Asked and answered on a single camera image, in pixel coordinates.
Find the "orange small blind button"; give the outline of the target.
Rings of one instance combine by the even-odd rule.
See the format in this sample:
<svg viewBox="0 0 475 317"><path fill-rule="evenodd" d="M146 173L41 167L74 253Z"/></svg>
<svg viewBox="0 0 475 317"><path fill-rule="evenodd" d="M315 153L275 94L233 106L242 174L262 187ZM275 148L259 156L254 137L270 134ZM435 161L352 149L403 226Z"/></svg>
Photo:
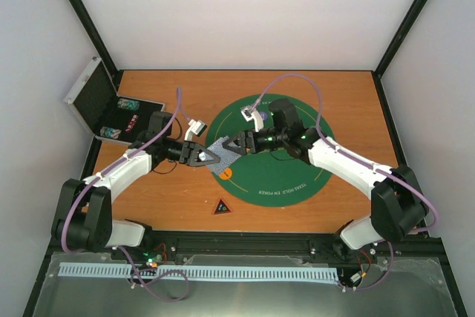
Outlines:
<svg viewBox="0 0 475 317"><path fill-rule="evenodd" d="M231 168L226 168L224 169L221 173L219 173L218 177L221 179L221 180L230 180L232 178L232 169Z"/></svg>

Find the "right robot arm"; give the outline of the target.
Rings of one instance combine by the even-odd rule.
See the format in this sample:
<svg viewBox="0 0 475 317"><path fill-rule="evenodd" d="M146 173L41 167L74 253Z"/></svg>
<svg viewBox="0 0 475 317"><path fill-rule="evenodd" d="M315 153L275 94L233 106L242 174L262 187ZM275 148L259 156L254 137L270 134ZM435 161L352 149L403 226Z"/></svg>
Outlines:
<svg viewBox="0 0 475 317"><path fill-rule="evenodd" d="M226 139L222 147L240 156L283 148L292 158L328 171L365 194L370 214L350 221L337 234L336 240L347 249L399 242L428 215L430 205L409 167L376 163L339 145L319 125L305 126L288 99L271 102L269 112L273 125L266 128L257 109L242 109L244 119L255 127Z"/></svg>

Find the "blue playing card deck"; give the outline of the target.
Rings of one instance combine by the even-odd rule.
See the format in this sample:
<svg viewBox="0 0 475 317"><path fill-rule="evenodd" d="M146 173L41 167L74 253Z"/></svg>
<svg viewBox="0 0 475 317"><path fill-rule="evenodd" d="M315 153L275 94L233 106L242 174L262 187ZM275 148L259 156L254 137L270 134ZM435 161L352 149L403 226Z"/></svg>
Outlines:
<svg viewBox="0 0 475 317"><path fill-rule="evenodd" d="M219 175L225 171L231 164L240 158L240 155L234 151L223 147L223 143L228 140L228 137L221 137L212 143L207 149L220 158L218 163L207 165L209 171L213 174Z"/></svg>

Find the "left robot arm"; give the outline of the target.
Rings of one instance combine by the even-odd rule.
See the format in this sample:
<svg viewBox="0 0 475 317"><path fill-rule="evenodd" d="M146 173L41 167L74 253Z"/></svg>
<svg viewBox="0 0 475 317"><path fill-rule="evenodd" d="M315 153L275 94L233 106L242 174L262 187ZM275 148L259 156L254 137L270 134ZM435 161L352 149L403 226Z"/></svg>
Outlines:
<svg viewBox="0 0 475 317"><path fill-rule="evenodd" d="M127 246L138 259L149 258L154 240L148 226L132 220L115 220L112 204L130 185L165 160L190 167L218 164L220 158L194 141L170 137L173 114L156 111L125 153L107 168L83 180L67 180L60 191L51 235L66 253L98 252Z"/></svg>

